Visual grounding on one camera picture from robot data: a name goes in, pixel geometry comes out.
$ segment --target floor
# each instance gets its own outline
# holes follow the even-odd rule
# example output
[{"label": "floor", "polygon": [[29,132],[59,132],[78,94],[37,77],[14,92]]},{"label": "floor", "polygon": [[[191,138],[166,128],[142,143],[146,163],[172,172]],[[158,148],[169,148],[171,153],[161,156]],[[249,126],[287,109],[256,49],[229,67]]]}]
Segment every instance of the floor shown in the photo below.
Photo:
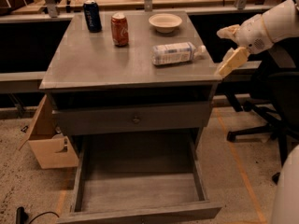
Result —
[{"label": "floor", "polygon": [[[75,168],[42,170],[28,144],[21,149],[21,129],[29,125],[35,108],[20,119],[14,109],[0,109],[0,223],[15,223],[16,210],[23,206],[29,220],[41,213],[66,215],[75,179]],[[202,177],[210,201],[222,209],[211,220],[198,224],[270,223],[276,185],[271,176],[280,169],[277,141],[256,134],[226,141],[230,130],[264,124],[252,112],[234,112],[215,107],[197,149]],[[47,213],[33,223],[55,223]]]}]

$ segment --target plastic bottle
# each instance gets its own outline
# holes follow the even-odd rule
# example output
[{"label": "plastic bottle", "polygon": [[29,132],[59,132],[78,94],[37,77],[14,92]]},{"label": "plastic bottle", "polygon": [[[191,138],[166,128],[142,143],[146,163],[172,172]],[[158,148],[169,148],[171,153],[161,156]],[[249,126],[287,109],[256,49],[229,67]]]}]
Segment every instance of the plastic bottle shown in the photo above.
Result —
[{"label": "plastic bottle", "polygon": [[154,65],[184,63],[205,51],[205,46],[196,48],[191,42],[158,45],[152,47],[152,63]]}]

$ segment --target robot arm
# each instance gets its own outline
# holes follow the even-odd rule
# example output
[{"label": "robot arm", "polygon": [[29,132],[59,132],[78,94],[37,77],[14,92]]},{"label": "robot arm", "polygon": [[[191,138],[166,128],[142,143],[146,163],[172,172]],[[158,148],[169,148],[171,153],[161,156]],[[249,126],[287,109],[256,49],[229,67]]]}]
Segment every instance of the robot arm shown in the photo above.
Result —
[{"label": "robot arm", "polygon": [[285,38],[299,36],[298,7],[292,0],[286,0],[265,13],[244,21],[241,25],[220,29],[217,35],[220,38],[231,39],[238,45],[238,49],[228,50],[218,69],[218,73],[226,77],[232,70],[246,62],[250,54],[270,49]]}]

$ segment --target bowl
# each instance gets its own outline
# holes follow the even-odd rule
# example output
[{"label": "bowl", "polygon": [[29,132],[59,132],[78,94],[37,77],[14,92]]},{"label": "bowl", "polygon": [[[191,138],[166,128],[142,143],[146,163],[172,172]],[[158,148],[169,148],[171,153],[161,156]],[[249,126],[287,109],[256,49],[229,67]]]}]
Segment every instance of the bowl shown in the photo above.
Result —
[{"label": "bowl", "polygon": [[160,13],[149,18],[149,23],[160,33],[171,33],[182,23],[179,16],[168,13]]}]

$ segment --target can top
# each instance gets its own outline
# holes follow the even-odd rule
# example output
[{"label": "can top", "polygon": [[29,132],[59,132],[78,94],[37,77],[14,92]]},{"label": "can top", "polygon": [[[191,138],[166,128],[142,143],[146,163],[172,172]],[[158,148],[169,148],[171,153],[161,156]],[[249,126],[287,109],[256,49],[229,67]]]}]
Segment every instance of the can top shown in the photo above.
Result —
[{"label": "can top", "polygon": [[115,13],[115,14],[112,16],[112,18],[114,18],[114,19],[124,19],[125,16],[124,16],[124,14],[123,14],[122,12],[117,12],[117,13]]},{"label": "can top", "polygon": [[94,0],[86,0],[85,4],[95,4],[95,1]]}]

